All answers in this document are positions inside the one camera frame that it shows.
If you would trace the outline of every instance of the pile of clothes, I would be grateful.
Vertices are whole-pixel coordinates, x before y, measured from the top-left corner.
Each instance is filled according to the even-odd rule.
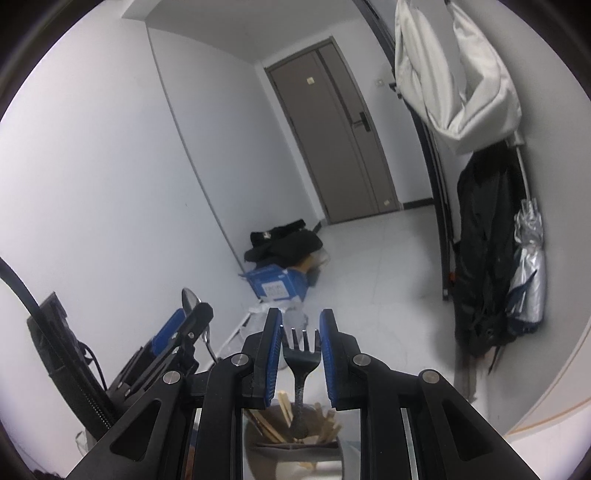
[[[254,262],[255,268],[272,264],[281,268],[294,267],[322,248],[318,235],[307,230],[302,219],[266,232],[252,232],[251,244],[252,248],[244,253],[244,260]]]

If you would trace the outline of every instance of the wooden chopstick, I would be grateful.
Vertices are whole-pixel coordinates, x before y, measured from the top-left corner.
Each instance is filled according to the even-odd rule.
[[[245,417],[254,425],[254,427],[256,428],[256,430],[258,431],[258,433],[261,434],[261,436],[266,437],[268,440],[270,440],[273,443],[280,443],[280,441],[275,438],[256,418],[255,416],[252,414],[252,412],[250,410],[242,410]]]
[[[278,432],[277,430],[275,430],[271,424],[266,420],[265,417],[263,417],[261,415],[261,413],[258,410],[251,410],[250,411],[252,413],[252,415],[259,421],[259,423],[265,427],[269,433],[274,436],[277,440],[279,440],[279,443],[288,443],[287,440],[285,440]]]
[[[320,443],[326,442],[326,437],[328,437],[328,435],[330,435],[330,432],[332,432],[334,425],[335,425],[334,419],[326,419],[326,421],[324,422],[324,425],[322,425],[322,429],[320,430],[320,434],[318,435],[318,441],[316,442],[317,445]]]
[[[293,421],[293,418],[294,418],[293,412],[291,411],[290,399],[287,396],[287,393],[285,393],[283,391],[279,392],[278,399],[279,399],[279,406],[281,407],[281,412],[283,413],[283,416],[285,418],[285,423],[287,423],[287,426],[290,427],[291,422]]]
[[[341,424],[337,424],[333,430],[329,433],[328,437],[326,437],[326,440],[324,441],[325,443],[330,443],[332,441],[335,440],[336,436],[339,434],[341,428],[343,428],[343,426]]]
[[[320,420],[320,422],[324,424],[324,414],[322,413],[322,405],[320,405],[320,402],[316,402],[314,404],[314,409],[316,410],[316,414],[318,415],[318,420]]]

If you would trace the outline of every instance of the hanging clothes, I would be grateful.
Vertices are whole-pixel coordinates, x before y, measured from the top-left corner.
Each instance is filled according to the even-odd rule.
[[[449,3],[453,31],[466,73],[457,87],[432,26],[408,0],[395,14],[395,77],[404,99],[456,154],[481,150],[519,126],[521,105],[509,72],[484,33]]]
[[[475,152],[457,184],[462,234],[453,289],[456,340],[473,356],[512,342],[505,313],[515,272],[514,216],[525,198],[514,149]]]

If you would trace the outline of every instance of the white cloth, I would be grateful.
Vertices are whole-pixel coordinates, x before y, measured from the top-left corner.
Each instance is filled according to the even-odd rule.
[[[404,99],[454,153],[463,154],[514,132],[521,105],[509,72],[484,33],[459,6],[447,7],[466,72],[466,91],[458,90],[429,21],[408,0],[398,0],[396,7],[394,71]]]

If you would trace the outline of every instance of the white wall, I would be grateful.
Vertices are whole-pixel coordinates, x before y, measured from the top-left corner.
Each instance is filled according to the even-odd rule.
[[[556,53],[524,21],[494,0],[461,0],[505,62],[523,110],[526,169],[544,219],[548,271],[545,324],[510,344],[489,379],[489,421],[513,428],[564,371],[591,312],[591,102]],[[591,396],[585,344],[579,375],[560,381],[543,410],[522,424]]]
[[[529,414],[510,433],[533,432],[538,428],[563,421],[591,405],[591,387],[586,381],[591,364],[589,324],[580,344],[566,366]]]
[[[567,480],[591,444],[591,408],[521,438],[507,438],[541,480]]]
[[[2,257],[38,301],[56,291],[107,380],[180,306],[209,301],[219,347],[255,301],[175,129],[143,23],[107,1],[48,52],[0,122]],[[65,475],[81,430],[0,286],[0,416]],[[200,359],[207,353],[198,343]]]
[[[374,120],[390,167],[398,200],[404,203],[431,198],[433,194],[428,180],[427,167],[414,124],[403,102],[388,87],[388,83],[393,80],[388,60],[362,17],[333,24],[310,36],[301,38],[288,47],[277,50],[264,58],[262,66],[268,67],[331,36],[335,38],[341,49]],[[375,85],[377,79],[382,79],[385,85],[377,87]],[[278,119],[281,119],[284,114],[280,104],[271,96],[271,94],[273,96],[275,94],[272,89],[267,88],[267,92]],[[300,160],[301,154],[294,150],[294,146],[297,147],[297,144],[291,130],[285,128],[285,126],[288,127],[286,122],[282,123],[282,130],[288,138],[294,158],[303,164],[303,160]]]
[[[312,228],[318,218],[253,65],[170,32],[150,28],[150,36],[191,159],[238,257],[252,248],[252,231],[299,218]]]

